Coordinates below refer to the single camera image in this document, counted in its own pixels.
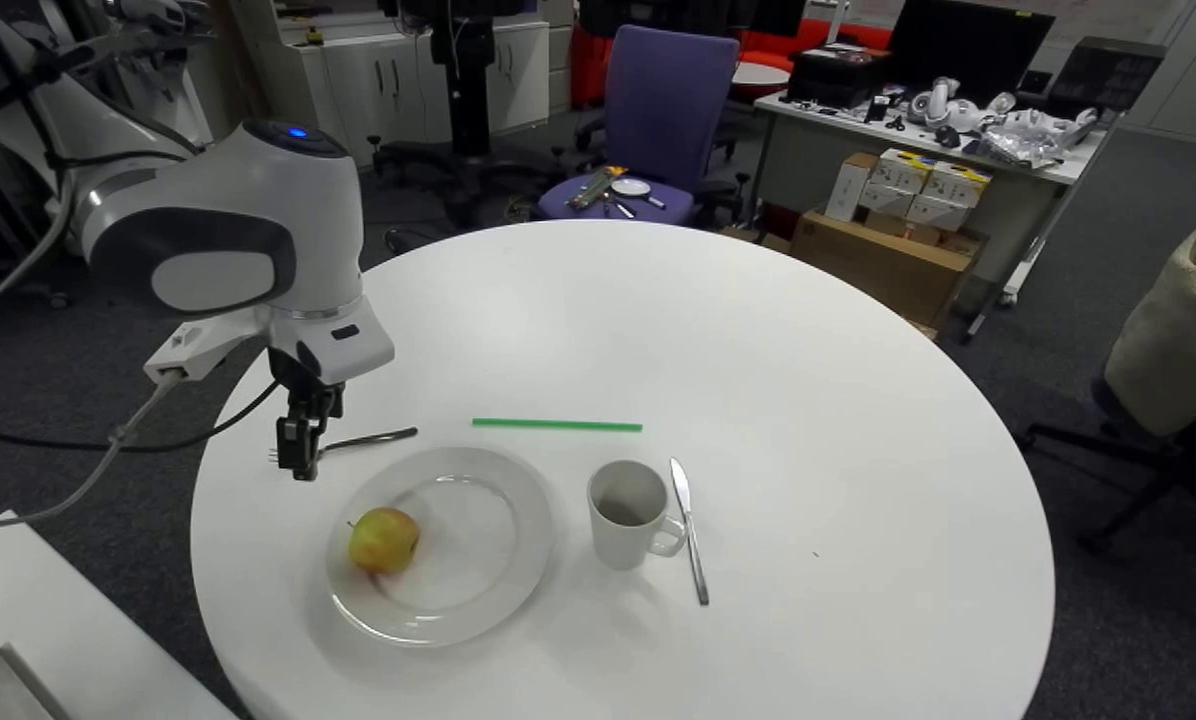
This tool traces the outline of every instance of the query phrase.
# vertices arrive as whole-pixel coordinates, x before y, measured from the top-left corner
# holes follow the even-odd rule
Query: white mug
[[[587,483],[592,543],[606,567],[640,567],[647,554],[675,555],[682,523],[667,515],[667,482],[647,465],[602,465]]]

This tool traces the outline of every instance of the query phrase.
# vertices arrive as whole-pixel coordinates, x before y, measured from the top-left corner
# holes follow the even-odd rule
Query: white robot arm
[[[151,379],[198,379],[236,345],[268,342],[286,388],[281,470],[310,482],[343,379],[392,362],[360,298],[353,155],[298,125],[243,125],[192,155],[55,68],[0,25],[0,144],[76,190],[61,212],[99,285],[186,320],[147,362]]]

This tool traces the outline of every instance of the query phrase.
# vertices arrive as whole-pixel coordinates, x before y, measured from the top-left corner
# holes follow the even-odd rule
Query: computer monitor
[[[796,35],[805,20],[805,0],[755,0],[746,13],[750,33]]]
[[[928,88],[958,79],[958,96],[987,106],[1013,94],[1044,44],[1051,16],[963,0],[906,0],[887,44],[887,79]]]

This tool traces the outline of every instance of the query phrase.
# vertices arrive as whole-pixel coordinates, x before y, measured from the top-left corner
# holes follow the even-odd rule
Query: white box
[[[971,210],[979,210],[991,175],[958,166],[930,166],[924,193],[915,197],[906,225],[958,232]]]
[[[830,201],[829,201],[829,216],[850,225],[864,186],[874,170],[874,155],[855,154],[841,166],[834,186],[830,186]]]
[[[867,175],[859,210],[874,212],[874,216],[906,216],[912,212],[915,193],[906,190],[890,190],[879,175]]]
[[[930,166],[915,154],[900,154],[887,150],[879,154],[874,175],[882,175],[882,186],[918,197],[924,180],[928,180]]]
[[[945,197],[953,206],[974,210],[987,193],[991,175],[963,170],[963,166],[930,166],[924,186],[928,197]]]
[[[966,206],[924,193],[924,197],[912,201],[906,225],[958,232],[966,212],[971,212]]]

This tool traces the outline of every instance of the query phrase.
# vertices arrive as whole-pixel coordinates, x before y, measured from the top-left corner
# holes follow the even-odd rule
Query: table top
[[[1019,718],[1051,632],[1027,465],[971,379],[847,285],[712,232],[552,222],[473,232],[362,281],[397,362],[327,439],[421,439],[274,471],[268,405],[198,462],[192,577],[256,718]],[[236,413],[268,363],[236,385]],[[626,420],[640,435],[484,431],[473,417]],[[546,478],[555,567],[492,635],[362,640],[324,597],[327,533],[381,470],[449,443]],[[688,563],[592,555],[587,478],[678,462]]]
[[[782,102],[782,94],[758,96],[755,108],[771,112],[771,116],[792,116],[792,122],[805,122],[805,125],[819,125],[819,129],[855,133],[855,138],[867,138],[867,140],[915,150],[915,154],[928,154],[928,155],[991,170],[991,173],[1036,175],[1044,186],[1063,186],[1063,190],[1081,186],[1084,170],[1093,166],[1093,155],[1101,150],[1096,140],[1087,140],[1087,144],[1072,150],[1063,166],[1027,173],[1027,170],[998,166],[998,161],[987,161],[987,155],[966,155],[958,150],[949,154],[930,140],[928,129],[915,129],[915,125],[906,125],[900,133],[887,129],[887,125],[864,125],[864,116],[855,108],[824,112],[819,106]]]
[[[230,718],[31,528],[0,528],[0,644],[67,718]]]

